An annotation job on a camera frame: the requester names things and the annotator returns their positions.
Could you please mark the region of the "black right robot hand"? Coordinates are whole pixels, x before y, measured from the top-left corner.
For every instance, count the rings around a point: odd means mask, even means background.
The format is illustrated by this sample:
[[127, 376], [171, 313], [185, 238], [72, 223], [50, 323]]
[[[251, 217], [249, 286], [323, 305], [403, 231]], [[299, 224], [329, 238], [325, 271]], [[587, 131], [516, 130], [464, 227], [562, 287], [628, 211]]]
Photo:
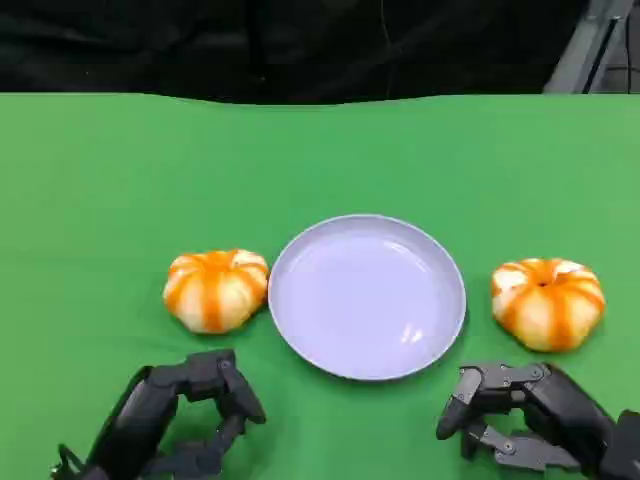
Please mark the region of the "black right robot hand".
[[562, 369], [545, 362], [476, 363], [459, 371], [438, 419], [437, 439], [458, 433], [467, 460], [485, 448], [510, 468], [598, 473], [615, 422]]

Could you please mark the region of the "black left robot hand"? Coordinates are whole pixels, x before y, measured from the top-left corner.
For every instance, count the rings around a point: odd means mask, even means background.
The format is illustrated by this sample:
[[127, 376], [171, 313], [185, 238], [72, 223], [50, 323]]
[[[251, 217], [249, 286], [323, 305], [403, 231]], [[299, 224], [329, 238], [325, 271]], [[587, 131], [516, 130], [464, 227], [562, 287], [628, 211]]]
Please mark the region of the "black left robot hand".
[[[221, 423], [206, 441], [187, 442], [170, 454], [159, 445], [174, 419], [179, 398], [212, 400]], [[231, 349], [191, 354], [174, 365], [145, 366], [105, 421], [86, 465], [109, 479], [142, 479], [172, 475], [203, 479], [221, 471], [222, 458], [245, 424], [266, 422], [264, 409], [236, 366]]]

